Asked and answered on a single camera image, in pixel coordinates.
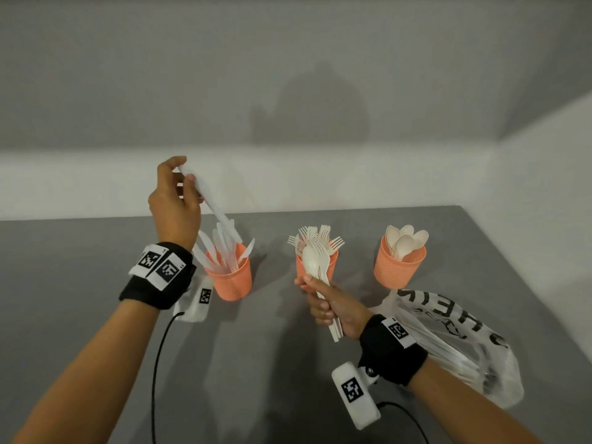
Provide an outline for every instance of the cutlery holder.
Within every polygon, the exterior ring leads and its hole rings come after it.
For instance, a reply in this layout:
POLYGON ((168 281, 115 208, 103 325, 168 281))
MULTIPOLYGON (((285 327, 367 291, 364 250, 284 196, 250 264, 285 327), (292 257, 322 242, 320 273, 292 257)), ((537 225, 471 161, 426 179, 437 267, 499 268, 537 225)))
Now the cutlery holder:
MULTIPOLYGON (((238 259, 246 249, 243 245, 236 245, 236 258, 238 259)), ((220 253, 216 250, 216 258, 220 261, 220 253)), ((237 271, 230 274, 216 274, 205 270, 214 280, 214 288, 225 301, 238 301, 249 294, 253 286, 253 277, 251 277, 251 261, 247 257, 244 259, 237 271)))
MULTIPOLYGON (((337 256, 339 255, 339 251, 336 251, 332 256, 330 256, 329 260, 329 269, 327 269, 327 278, 331 281, 333 280, 333 272, 335 271, 335 263, 337 262, 337 256)), ((302 257, 296 256, 296 275, 301 278, 306 274, 304 270, 304 265, 302 264, 302 257)), ((309 286, 304 286, 304 291, 307 293, 314 293, 314 289, 310 288, 309 286)))
POLYGON ((387 288, 405 288, 421 262, 426 258, 426 247, 423 246, 397 261, 391 257, 387 239, 382 237, 380 248, 374 264, 374 277, 387 288))

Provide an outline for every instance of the orange cup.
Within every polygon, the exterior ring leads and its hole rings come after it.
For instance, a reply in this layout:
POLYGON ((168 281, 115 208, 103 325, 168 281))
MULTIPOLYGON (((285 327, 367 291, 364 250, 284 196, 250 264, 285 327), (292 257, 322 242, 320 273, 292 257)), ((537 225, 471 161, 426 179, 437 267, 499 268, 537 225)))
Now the orange cup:
MULTIPOLYGON (((335 263, 337 262, 337 256, 339 255, 339 251, 335 251, 335 253, 330 256, 330 260, 329 260, 329 269, 327 269, 327 278, 329 279, 329 281, 333 280, 333 272, 335 271, 335 263)), ((302 264, 302 258, 299 256, 296 256, 296 275, 301 278, 306 274, 306 271, 304 270, 304 265, 302 264)), ((304 291, 306 291, 307 293, 314 293, 315 290, 310 288, 309 286, 305 285, 303 286, 304 291)))
MULTIPOLYGON (((238 259, 245 251, 245 246, 236 245, 236 258, 238 259)), ((220 253, 216 249, 217 261, 221 261, 220 253)), ((225 301, 238 301, 249 294, 253 287, 253 277, 251 277, 251 261, 247 257, 244 259, 237 271, 230 274, 216 274, 205 270, 214 280, 214 288, 225 301)))
POLYGON ((426 247, 423 246, 407 254, 403 261, 397 261, 391 257, 387 239, 382 237, 374 264, 374 277, 381 285, 392 290, 405 288, 425 258, 426 247))

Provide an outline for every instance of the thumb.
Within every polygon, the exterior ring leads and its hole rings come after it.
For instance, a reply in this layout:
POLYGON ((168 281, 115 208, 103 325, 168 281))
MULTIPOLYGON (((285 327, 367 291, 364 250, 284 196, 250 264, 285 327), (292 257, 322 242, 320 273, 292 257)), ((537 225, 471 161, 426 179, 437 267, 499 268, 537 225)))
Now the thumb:
POLYGON ((183 181, 183 201, 190 210, 199 209, 199 195, 195 189, 194 175, 187 175, 183 181))
POLYGON ((325 299, 327 299, 329 302, 337 300, 341 295, 339 291, 330 287, 325 282, 311 276, 310 274, 305 274, 304 277, 302 277, 302 280, 304 280, 308 286, 314 288, 316 291, 325 296, 325 299))

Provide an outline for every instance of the wrist strap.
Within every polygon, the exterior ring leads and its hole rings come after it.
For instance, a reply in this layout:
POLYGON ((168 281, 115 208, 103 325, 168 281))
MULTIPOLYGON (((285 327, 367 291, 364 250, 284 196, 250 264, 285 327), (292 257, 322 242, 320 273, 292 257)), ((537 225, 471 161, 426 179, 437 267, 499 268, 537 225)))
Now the wrist strap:
POLYGON ((395 318, 374 315, 360 335, 359 366, 372 368, 385 380, 409 385, 427 358, 426 350, 395 318))
POLYGON ((187 291, 194 272, 193 255, 182 246, 167 241, 146 246, 129 270, 131 279, 119 300, 135 299, 168 310, 187 291))

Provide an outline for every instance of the hand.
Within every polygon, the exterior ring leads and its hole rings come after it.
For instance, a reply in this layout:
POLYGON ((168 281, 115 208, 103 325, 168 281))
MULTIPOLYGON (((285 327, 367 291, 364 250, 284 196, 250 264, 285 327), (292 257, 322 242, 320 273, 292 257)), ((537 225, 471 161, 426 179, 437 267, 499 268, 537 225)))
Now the hand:
POLYGON ((195 189, 194 175, 185 178, 181 173, 173 173, 185 162, 186 156, 175 156, 158 166, 156 190, 148 197, 148 204, 158 241, 176 243, 191 252, 201 224, 199 205, 204 200, 195 189))
POLYGON ((343 334, 358 340, 366 323, 374 316, 366 306, 342 291, 336 283, 331 282, 329 286, 308 274, 301 279, 296 279, 294 283, 300 287, 310 286, 325 297, 326 300, 319 299, 316 292, 307 295, 310 313, 316 318, 319 326, 330 326, 337 315, 341 320, 343 334))

